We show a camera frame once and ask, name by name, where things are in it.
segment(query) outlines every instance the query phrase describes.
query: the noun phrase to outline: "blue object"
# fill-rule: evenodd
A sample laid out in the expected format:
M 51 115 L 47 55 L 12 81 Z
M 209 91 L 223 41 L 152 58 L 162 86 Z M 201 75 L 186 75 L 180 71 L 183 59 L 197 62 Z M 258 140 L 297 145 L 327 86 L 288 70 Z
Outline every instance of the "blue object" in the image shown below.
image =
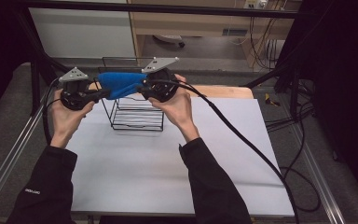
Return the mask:
M 138 87 L 142 87 L 142 81 L 146 74 L 142 73 L 101 73 L 98 81 L 104 89 L 110 90 L 108 100 L 116 100 L 130 94 L 136 93 Z

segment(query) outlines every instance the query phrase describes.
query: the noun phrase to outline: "white cabinet door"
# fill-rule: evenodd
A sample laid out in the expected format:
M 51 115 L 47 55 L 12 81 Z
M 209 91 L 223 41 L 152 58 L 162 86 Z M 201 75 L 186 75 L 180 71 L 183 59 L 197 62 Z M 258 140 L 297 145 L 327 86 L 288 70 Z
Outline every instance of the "white cabinet door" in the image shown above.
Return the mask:
M 126 0 L 81 0 L 127 3 Z M 46 53 L 57 58 L 134 57 L 128 12 L 30 8 Z

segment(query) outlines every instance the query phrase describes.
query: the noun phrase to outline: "hand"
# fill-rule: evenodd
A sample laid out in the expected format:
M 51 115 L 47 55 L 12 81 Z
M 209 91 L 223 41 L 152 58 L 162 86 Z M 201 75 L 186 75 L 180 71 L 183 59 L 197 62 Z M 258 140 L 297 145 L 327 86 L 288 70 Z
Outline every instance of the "hand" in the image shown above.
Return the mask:
M 91 101 L 85 105 L 82 110 L 74 111 L 66 108 L 61 100 L 59 100 L 61 98 L 61 92 L 62 90 L 54 92 L 54 100 L 57 101 L 54 102 L 51 107 L 54 135 L 50 145 L 65 148 L 77 130 L 80 121 L 92 110 L 95 103 Z
M 184 77 L 175 75 L 180 81 L 186 82 Z M 187 142 L 199 138 L 200 134 L 193 122 L 190 94 L 183 88 L 178 88 L 176 94 L 169 101 L 161 103 L 157 99 L 148 99 L 152 106 L 162 110 L 172 124 L 179 128 Z

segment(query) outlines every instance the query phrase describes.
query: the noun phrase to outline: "floor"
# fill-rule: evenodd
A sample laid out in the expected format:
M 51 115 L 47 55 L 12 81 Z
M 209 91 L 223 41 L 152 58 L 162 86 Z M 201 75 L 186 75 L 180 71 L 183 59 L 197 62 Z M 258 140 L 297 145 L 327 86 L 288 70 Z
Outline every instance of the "floor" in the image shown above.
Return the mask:
M 238 86 L 245 84 L 267 73 L 266 69 L 251 69 L 244 60 L 244 54 L 236 43 L 236 39 L 184 37 L 186 46 L 179 48 L 173 44 L 160 42 L 149 36 L 144 48 L 145 57 L 180 57 L 180 62 L 170 67 L 174 72 L 187 77 L 193 84 L 214 84 Z M 65 64 L 77 64 L 79 60 L 62 60 Z M 96 75 L 98 69 L 84 65 L 84 72 Z M 5 160 L 11 146 L 19 136 L 23 125 L 29 118 L 31 109 L 29 66 L 19 67 L 10 83 L 5 96 L 0 102 L 0 164 Z M 282 106 L 282 99 L 288 94 L 275 94 L 272 78 L 253 89 L 255 98 L 259 101 L 260 109 L 265 120 L 287 118 Z M 266 93 L 270 100 L 277 104 L 266 104 Z M 300 96 L 300 103 L 307 102 L 306 96 Z M 333 160 L 332 150 L 324 137 L 317 117 L 309 116 L 304 119 L 306 143 L 311 153 L 323 171 L 324 178 L 330 187 L 346 223 L 358 223 L 358 185 L 345 163 Z M 277 161 L 280 165 L 288 165 L 296 155 L 299 146 L 291 127 L 285 127 L 269 133 Z M 24 185 L 35 161 L 43 149 L 43 128 L 39 122 L 34 130 L 33 137 L 22 151 L 19 160 L 6 184 L 0 192 L 0 217 L 8 216 L 14 203 L 17 192 Z M 301 158 L 294 166 L 301 174 L 310 178 L 306 163 Z M 288 176 L 288 183 L 294 192 L 296 202 L 301 207 L 311 208 L 317 203 L 317 197 L 310 185 L 296 175 Z M 75 219 L 84 220 L 84 215 L 74 215 Z M 330 223 L 324 206 L 321 205 L 315 212 L 299 212 L 301 223 Z M 292 223 L 291 218 L 260 218 L 257 223 Z

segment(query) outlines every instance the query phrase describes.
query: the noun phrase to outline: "gray triangular tracker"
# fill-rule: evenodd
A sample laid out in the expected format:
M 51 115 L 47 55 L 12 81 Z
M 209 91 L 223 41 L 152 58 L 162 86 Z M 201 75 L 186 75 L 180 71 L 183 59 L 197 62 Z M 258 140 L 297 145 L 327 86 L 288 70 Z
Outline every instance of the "gray triangular tracker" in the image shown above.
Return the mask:
M 71 71 L 60 77 L 60 82 L 68 82 L 68 81 L 78 81 L 89 79 L 89 76 L 80 71 L 77 67 L 73 68 Z
M 154 58 L 154 60 L 147 65 L 145 69 L 142 69 L 142 73 L 152 73 L 157 72 L 171 63 L 176 63 L 179 61 L 179 58 Z

